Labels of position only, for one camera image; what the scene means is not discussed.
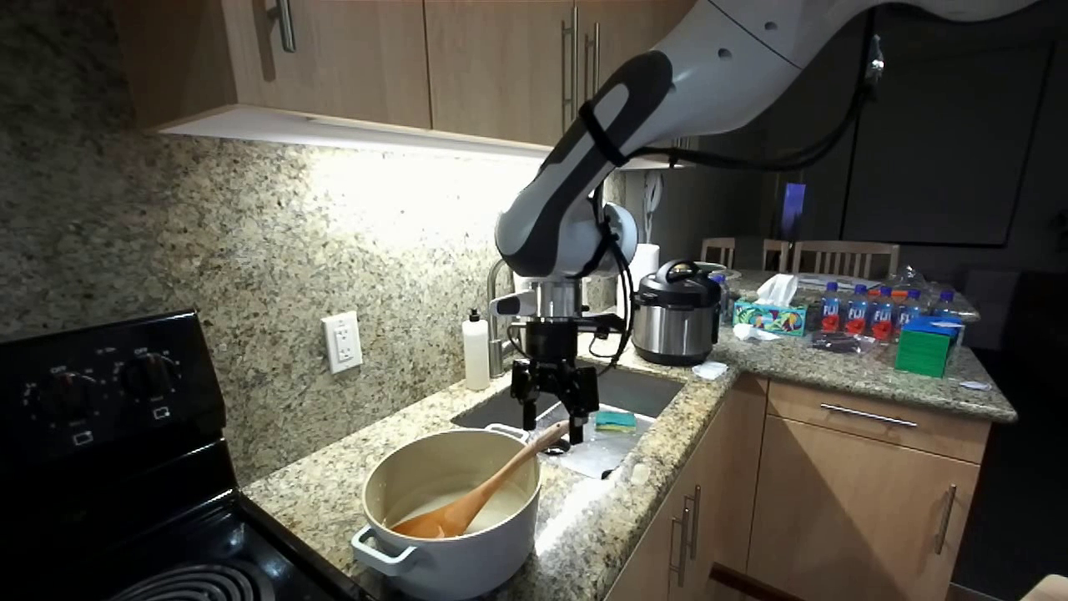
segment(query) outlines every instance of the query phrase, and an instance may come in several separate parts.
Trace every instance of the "rice cooker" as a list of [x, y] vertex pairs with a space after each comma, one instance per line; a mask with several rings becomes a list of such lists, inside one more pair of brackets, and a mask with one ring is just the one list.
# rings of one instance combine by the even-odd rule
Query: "rice cooker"
[[637, 288], [635, 350], [654, 363], [703, 363], [719, 341], [721, 288], [696, 262], [667, 262]]

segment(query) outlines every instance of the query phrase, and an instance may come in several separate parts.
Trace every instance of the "electrical outlet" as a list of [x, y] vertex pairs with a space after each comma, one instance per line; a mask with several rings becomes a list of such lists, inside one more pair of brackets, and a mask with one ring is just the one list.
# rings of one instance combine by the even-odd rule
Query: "electrical outlet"
[[358, 309], [329, 313], [323, 331], [329, 331], [331, 375], [365, 363]]

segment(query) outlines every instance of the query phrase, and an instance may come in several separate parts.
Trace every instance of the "white pot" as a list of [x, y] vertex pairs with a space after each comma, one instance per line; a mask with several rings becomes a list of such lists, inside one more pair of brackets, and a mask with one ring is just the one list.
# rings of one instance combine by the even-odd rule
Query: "white pot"
[[482, 598], [533, 552], [541, 465], [528, 461], [460, 536], [408, 536], [401, 518], [479, 486], [525, 443], [490, 432], [440, 432], [384, 456], [365, 483], [368, 526], [352, 536], [358, 565], [410, 598]]

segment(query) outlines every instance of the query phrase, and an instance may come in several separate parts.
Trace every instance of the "wooden spoon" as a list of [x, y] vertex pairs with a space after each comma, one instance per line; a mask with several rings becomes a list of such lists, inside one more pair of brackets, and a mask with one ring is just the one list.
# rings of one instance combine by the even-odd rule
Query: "wooden spoon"
[[507, 465], [502, 465], [502, 471], [496, 471], [483, 483], [479, 483], [473, 490], [467, 490], [433, 510], [398, 522], [393, 530], [401, 530], [408, 536], [458, 536], [458, 533], [466, 533], [472, 526], [472, 522], [479, 518], [479, 510], [513, 473], [513, 466], [521, 466], [528, 456], [533, 456], [539, 450], [556, 443], [563, 432], [568, 432], [568, 422], [547, 429], [530, 443], [525, 443]]

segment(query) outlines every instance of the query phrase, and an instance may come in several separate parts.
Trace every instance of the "kitchen sink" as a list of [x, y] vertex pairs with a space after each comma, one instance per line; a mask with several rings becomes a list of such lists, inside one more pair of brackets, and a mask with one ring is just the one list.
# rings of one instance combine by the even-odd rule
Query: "kitchen sink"
[[[672, 403], [672, 396], [680, 391], [679, 381], [640, 375], [640, 372], [607, 372], [599, 381], [601, 391], [601, 410], [631, 414], [635, 429], [596, 429], [599, 417], [586, 429], [582, 443], [552, 446], [547, 456], [560, 466], [571, 466], [589, 479], [612, 479], [612, 471], [637, 446], [644, 432], [654, 425], [654, 417]], [[568, 410], [559, 396], [541, 395], [533, 401], [539, 432], [547, 425], [568, 422]], [[458, 414], [453, 425], [460, 429], [498, 429], [507, 433], [525, 433], [525, 410], [512, 396], [512, 391], [498, 391], [496, 396], [473, 403], [472, 410]]]

